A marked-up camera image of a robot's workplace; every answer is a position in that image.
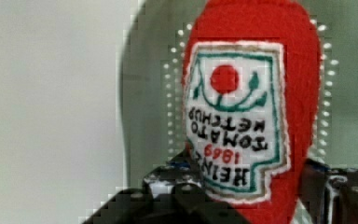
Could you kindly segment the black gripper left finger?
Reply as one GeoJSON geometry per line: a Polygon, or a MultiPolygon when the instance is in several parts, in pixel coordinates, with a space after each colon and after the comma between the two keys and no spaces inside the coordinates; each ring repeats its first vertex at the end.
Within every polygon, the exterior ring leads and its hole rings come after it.
{"type": "Polygon", "coordinates": [[[183,150],[123,189],[82,224],[251,224],[228,203],[211,199],[190,153],[183,150]]]}

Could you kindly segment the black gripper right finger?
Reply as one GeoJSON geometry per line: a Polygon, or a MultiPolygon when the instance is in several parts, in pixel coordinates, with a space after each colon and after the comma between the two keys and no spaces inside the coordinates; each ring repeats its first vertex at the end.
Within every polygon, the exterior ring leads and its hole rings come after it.
{"type": "Polygon", "coordinates": [[[331,168],[307,159],[299,199],[312,224],[358,224],[358,169],[331,168]]]}

